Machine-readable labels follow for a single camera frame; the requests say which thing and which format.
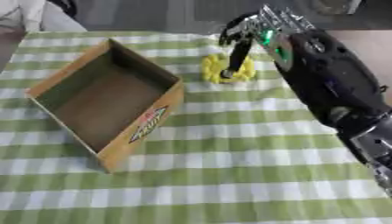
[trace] green led light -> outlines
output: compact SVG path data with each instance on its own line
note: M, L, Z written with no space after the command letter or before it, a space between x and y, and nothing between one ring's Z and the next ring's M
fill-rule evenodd
M277 54L279 54L279 56L283 59L283 60L287 60L287 54L284 51L284 49L282 47L278 47L277 49L275 49L275 52Z
M274 36L274 31L266 31L262 37L262 44L264 46L269 45L273 36Z

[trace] green checkered tablecloth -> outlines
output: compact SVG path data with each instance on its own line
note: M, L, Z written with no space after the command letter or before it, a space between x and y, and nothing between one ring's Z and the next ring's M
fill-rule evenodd
M185 81L184 104L112 175L25 97L108 37ZM251 82L201 80L221 51L214 35L28 35L0 74L0 223L392 223L392 200L260 47Z

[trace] yellow plastic toy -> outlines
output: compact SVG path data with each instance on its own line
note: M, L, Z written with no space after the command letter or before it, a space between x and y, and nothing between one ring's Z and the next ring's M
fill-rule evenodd
M228 57L223 53L206 56L201 62L203 79L212 83L229 83L237 81L248 81L255 77L255 65L250 57L247 57L240 70L234 73L233 78L221 78L221 71L228 67Z

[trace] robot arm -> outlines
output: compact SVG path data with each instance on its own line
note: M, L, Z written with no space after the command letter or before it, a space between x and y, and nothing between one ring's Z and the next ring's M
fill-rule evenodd
M253 42L264 48L302 103L339 139L392 196L392 109L375 76L343 44L290 10L264 5L238 17L220 35L235 42L230 78L240 69Z

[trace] open cardboard tray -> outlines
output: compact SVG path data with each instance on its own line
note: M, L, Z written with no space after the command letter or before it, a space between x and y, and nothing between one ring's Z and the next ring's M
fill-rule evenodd
M182 101L183 84L109 39L27 94L112 172Z

